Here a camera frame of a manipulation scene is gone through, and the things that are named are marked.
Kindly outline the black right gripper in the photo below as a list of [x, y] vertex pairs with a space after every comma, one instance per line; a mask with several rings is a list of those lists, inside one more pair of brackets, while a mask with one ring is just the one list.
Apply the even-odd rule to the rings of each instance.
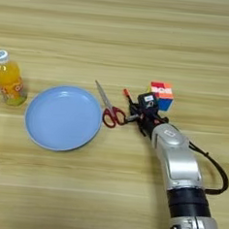
[[159, 120], [161, 123], [169, 123], [169, 118], [167, 116], [165, 117], [159, 117], [157, 114], [156, 108], [141, 108], [140, 109], [140, 115], [138, 112], [138, 105], [134, 104], [132, 102], [129, 106], [129, 112], [130, 115], [128, 116], [128, 121], [135, 121], [138, 120], [138, 126], [141, 130], [141, 133], [145, 137], [151, 137], [154, 127], [156, 126], [157, 120]]

